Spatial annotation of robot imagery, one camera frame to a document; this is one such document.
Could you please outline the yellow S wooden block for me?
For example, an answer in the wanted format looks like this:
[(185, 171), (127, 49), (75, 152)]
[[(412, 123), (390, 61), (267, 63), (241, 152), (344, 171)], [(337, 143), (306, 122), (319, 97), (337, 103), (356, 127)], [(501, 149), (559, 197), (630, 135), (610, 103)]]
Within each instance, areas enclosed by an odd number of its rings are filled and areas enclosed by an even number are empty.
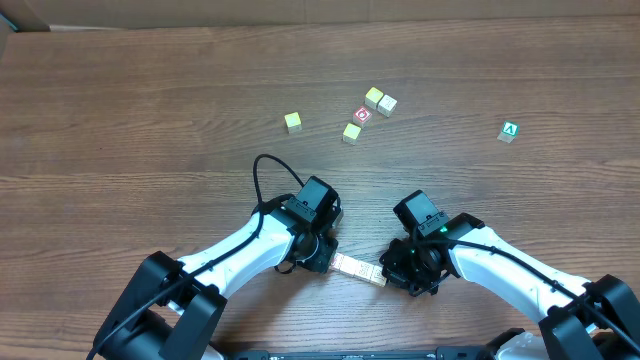
[(339, 271), (349, 276), (356, 276), (360, 269), (360, 262), (352, 257), (343, 256)]

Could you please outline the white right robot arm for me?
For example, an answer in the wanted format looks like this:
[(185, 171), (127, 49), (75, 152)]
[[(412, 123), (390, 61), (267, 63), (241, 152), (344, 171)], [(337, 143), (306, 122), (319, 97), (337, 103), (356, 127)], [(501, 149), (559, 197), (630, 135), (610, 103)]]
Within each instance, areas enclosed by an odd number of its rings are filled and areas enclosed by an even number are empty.
[(597, 281), (556, 270), (462, 213), (444, 222), (404, 225), (380, 258), (383, 276), (410, 295), (434, 294), (449, 276), (489, 290), (537, 324), (486, 346), (485, 358), (636, 359), (639, 300), (621, 279)]

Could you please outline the blue B wooden block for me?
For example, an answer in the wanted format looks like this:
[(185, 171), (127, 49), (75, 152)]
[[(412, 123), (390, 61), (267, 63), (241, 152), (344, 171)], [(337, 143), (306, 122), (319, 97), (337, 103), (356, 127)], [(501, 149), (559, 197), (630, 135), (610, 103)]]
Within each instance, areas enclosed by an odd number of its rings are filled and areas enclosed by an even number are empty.
[(370, 276), (370, 282), (380, 287), (384, 287), (387, 283), (387, 279), (382, 274), (382, 267), (374, 266), (372, 274)]

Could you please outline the red M wooden block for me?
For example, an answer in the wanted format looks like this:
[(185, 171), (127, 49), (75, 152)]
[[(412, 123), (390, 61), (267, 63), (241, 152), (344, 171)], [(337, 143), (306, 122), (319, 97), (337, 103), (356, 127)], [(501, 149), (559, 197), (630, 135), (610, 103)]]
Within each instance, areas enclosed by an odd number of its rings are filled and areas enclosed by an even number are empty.
[(342, 265), (344, 262), (344, 255), (341, 253), (335, 253), (331, 259), (330, 269), (338, 272), (343, 272)]

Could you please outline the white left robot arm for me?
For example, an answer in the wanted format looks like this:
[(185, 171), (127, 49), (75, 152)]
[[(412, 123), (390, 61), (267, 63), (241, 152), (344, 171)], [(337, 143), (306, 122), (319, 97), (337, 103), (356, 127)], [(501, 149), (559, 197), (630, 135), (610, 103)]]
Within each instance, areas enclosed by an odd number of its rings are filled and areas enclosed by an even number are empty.
[(262, 271), (289, 262), (324, 274), (338, 242), (338, 193), (312, 176), (296, 195), (258, 205), (219, 243), (173, 259), (157, 251), (138, 267), (97, 332), (90, 358), (217, 359), (210, 345), (228, 299)]

